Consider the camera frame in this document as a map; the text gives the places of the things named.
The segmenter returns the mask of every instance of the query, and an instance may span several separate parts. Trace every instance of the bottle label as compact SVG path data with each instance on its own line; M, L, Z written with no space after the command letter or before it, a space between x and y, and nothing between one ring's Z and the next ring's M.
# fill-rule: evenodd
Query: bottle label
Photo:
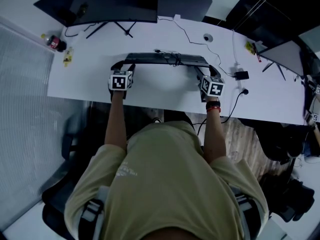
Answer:
M51 44L49 45L52 49L56 49L58 44L59 44L59 38L58 37L54 37Z

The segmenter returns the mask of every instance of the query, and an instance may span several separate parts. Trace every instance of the wooden floor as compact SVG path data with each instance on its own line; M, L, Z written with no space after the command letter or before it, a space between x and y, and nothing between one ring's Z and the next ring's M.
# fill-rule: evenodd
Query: wooden floor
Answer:
M105 121L108 118L110 104L93 102L92 107L98 112L91 115L96 121ZM155 117L160 118L162 121L164 119L163 109L135 106L124 106L124 115L128 136L151 123ZM202 123L206 115L196 113L186 113L186 115L196 124L194 129L198 132L200 125L197 123ZM245 159L258 180L265 173L279 175L288 168L289 164L280 165L279 162L272 161L265 156L253 128L243 125L237 118L230 118L222 126L227 156L235 162ZM206 125L204 124L199 133L199 139L202 144L204 142L205 129Z

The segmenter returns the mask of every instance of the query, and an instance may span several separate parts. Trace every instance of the person's right arm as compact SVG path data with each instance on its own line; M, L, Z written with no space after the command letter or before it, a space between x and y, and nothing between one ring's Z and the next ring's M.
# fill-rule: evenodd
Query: person's right arm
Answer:
M207 102L209 101L217 101L217 98L208 97ZM203 158L210 164L217 158L225 157L226 153L226 141L220 121L220 113L218 109L212 109L206 114Z

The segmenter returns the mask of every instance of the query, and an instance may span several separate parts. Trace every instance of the power adapter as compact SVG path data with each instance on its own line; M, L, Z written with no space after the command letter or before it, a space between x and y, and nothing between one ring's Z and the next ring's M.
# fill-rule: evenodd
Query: power adapter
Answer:
M246 80L249 79L248 71L239 71L234 73L235 80Z

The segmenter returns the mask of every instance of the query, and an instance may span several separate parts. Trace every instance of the person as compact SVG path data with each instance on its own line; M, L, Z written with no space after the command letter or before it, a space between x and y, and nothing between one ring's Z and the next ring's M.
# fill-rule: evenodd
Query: person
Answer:
M83 207L100 186L109 187L100 240L248 239L252 223L243 224L245 212L233 188L255 200L259 213L251 220L262 230L266 199L246 162L226 156L217 103L207 109L202 150L189 118L174 119L172 112L171 120L151 123L127 141L123 96L114 92L104 145L66 203L64 220L75 239Z

